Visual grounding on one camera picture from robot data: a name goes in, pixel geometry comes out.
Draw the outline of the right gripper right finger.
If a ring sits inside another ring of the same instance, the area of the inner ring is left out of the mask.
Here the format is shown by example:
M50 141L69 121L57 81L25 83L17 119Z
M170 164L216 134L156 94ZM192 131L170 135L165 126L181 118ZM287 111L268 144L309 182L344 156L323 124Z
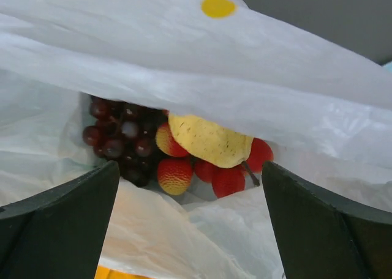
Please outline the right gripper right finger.
M262 185L286 278L391 278L391 212L273 162Z

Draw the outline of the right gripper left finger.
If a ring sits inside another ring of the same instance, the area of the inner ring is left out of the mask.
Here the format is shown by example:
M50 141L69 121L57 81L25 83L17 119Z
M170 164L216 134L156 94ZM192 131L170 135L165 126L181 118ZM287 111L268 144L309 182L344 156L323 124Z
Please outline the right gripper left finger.
M114 161L1 207L1 278L94 278L119 185Z

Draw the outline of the dark red grape bunch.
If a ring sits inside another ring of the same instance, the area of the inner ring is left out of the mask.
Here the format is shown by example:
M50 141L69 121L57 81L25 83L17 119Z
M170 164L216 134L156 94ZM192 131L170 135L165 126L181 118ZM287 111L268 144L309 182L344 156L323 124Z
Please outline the dark red grape bunch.
M166 111L93 95L90 99L95 123L83 129L83 142L98 158L116 161L120 176L135 186L157 182L157 166L165 154L155 136L167 120Z

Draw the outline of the red cherry bunch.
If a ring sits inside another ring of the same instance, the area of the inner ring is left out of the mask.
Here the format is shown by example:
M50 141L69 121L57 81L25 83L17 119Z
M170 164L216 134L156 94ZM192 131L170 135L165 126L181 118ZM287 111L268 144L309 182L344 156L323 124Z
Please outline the red cherry bunch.
M236 133L216 124L200 122L174 137L168 123L156 132L158 148L169 156L157 169L157 180L168 194L181 195L193 175L211 184L217 198L245 189L246 174L258 174L274 159L263 140Z

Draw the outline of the yellow pear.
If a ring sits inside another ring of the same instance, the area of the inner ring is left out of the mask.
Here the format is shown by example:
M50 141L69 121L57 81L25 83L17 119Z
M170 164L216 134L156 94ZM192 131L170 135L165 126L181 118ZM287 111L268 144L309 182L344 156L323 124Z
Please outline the yellow pear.
M194 115L168 115L174 140L198 158L195 173L213 186L217 196L245 189L244 171L254 138Z

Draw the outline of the white printed plastic bag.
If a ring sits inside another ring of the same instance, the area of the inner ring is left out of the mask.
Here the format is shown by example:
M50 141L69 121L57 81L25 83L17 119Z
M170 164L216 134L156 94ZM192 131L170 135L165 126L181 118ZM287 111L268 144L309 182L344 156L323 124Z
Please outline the white printed plastic bag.
M1 0L1 206L93 169L88 96L205 117L302 178L391 213L391 72L242 5ZM263 187L217 201L119 183L99 263L153 278L293 278Z

